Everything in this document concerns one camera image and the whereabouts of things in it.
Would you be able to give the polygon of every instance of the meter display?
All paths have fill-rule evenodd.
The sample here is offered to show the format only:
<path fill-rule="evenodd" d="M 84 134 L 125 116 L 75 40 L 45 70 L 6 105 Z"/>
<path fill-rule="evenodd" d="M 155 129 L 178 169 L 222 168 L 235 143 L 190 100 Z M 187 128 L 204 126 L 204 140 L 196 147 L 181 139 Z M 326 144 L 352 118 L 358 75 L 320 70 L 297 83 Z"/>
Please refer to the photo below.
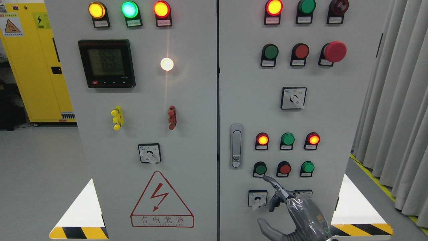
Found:
<path fill-rule="evenodd" d="M 79 40 L 89 88 L 132 88 L 134 67 L 128 39 Z"/>

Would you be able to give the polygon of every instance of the curtain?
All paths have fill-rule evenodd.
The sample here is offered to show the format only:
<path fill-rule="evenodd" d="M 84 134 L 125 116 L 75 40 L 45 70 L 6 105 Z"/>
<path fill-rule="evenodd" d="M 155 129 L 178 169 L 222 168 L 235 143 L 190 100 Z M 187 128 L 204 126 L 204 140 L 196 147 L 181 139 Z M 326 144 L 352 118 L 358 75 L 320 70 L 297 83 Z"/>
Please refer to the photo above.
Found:
<path fill-rule="evenodd" d="M 396 0 L 367 89 L 354 155 L 428 228 L 428 0 Z"/>

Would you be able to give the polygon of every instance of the high voltage warning triangle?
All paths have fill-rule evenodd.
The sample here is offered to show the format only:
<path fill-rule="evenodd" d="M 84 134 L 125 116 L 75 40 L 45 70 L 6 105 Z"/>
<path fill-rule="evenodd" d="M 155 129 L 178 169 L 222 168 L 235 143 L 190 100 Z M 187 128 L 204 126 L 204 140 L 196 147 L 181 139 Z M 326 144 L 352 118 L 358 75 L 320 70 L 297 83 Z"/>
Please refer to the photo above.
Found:
<path fill-rule="evenodd" d="M 7 19 L 6 23 L 6 29 L 4 30 L 5 33 L 20 33 L 21 31 L 15 26 L 15 24 L 10 21 L 10 19 Z"/>
<path fill-rule="evenodd" d="M 193 228 L 190 209 L 160 171 L 155 171 L 131 213 L 133 227 Z"/>

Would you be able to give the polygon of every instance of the lightning bolt symbol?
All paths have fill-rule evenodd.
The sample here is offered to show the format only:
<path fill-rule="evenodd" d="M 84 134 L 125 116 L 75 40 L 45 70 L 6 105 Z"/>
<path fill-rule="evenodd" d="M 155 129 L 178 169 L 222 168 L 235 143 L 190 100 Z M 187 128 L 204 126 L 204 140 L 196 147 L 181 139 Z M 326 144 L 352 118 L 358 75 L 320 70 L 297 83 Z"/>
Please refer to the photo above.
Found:
<path fill-rule="evenodd" d="M 161 189 L 162 185 L 163 185 L 163 183 L 159 183 L 156 190 L 153 192 L 152 196 L 150 197 L 150 199 L 152 199 L 152 198 L 157 198 L 157 197 L 163 196 L 163 198 L 160 200 L 160 202 L 153 208 L 153 211 L 156 211 L 159 209 L 159 205 L 162 203 L 162 201 L 169 194 L 169 193 L 163 193 L 163 194 L 156 195 L 156 193 L 159 191 L 159 189 Z"/>

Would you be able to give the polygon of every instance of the warning sign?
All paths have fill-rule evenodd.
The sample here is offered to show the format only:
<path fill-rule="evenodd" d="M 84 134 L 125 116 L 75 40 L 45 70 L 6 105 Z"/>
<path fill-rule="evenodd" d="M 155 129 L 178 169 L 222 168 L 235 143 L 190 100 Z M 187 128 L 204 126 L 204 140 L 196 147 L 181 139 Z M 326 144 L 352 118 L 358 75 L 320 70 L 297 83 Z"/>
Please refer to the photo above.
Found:
<path fill-rule="evenodd" d="M 49 22 L 47 12 L 35 12 L 33 13 L 33 19 L 36 23 L 37 29 L 50 29 L 51 23 Z"/>
<path fill-rule="evenodd" d="M 0 14 L 0 28 L 4 37 L 23 37 L 21 21 L 18 13 Z"/>
<path fill-rule="evenodd" d="M 155 171 L 131 213 L 133 227 L 193 228 L 190 209 L 160 171 Z"/>

